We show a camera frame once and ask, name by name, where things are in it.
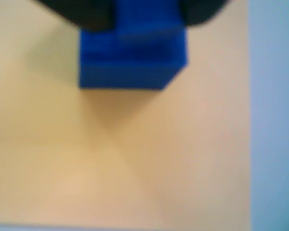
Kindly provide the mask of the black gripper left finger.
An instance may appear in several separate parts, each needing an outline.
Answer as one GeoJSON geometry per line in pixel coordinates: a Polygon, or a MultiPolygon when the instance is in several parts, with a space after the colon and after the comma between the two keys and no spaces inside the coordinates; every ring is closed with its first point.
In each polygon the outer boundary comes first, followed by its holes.
{"type": "Polygon", "coordinates": [[[115,24],[113,0],[39,0],[38,3],[91,32],[108,31],[115,24]]]}

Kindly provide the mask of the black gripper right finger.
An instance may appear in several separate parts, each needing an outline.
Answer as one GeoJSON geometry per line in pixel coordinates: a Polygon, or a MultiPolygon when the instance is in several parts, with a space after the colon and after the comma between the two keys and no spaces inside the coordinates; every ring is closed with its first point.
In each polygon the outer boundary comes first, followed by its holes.
{"type": "Polygon", "coordinates": [[[180,0],[184,25],[203,25],[214,18],[228,3],[228,0],[180,0]]]}

